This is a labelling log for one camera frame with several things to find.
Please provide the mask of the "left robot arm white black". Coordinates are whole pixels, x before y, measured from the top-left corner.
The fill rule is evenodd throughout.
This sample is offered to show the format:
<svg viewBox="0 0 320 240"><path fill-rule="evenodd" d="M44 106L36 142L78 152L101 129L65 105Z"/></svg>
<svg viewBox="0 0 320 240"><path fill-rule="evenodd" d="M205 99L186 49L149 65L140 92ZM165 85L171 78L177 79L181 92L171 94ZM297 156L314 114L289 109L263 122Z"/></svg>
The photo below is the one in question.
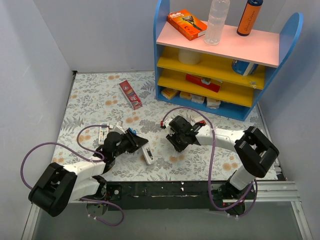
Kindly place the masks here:
<svg viewBox="0 0 320 240"><path fill-rule="evenodd" d="M130 129L123 133L111 131L103 145L89 160L73 164L51 163L31 189L28 199L50 216L58 216L68 203L88 197L91 201L108 199L107 181L102 175L123 153L134 153L149 141Z"/></svg>

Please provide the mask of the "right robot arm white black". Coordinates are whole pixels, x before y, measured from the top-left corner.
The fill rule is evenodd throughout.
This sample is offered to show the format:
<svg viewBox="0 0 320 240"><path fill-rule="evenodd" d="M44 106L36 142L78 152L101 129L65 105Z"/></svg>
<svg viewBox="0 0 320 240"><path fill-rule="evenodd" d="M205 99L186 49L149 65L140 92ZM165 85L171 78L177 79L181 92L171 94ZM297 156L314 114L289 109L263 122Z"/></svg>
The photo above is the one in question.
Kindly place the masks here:
<svg viewBox="0 0 320 240"><path fill-rule="evenodd" d="M160 126L166 130L166 139L179 153L189 145L211 146L237 153L241 166L226 183L210 190L214 199L237 199L249 192L254 180L266 176L280 153L255 126L246 130L213 129L204 117L190 123L180 115L162 121Z"/></svg>

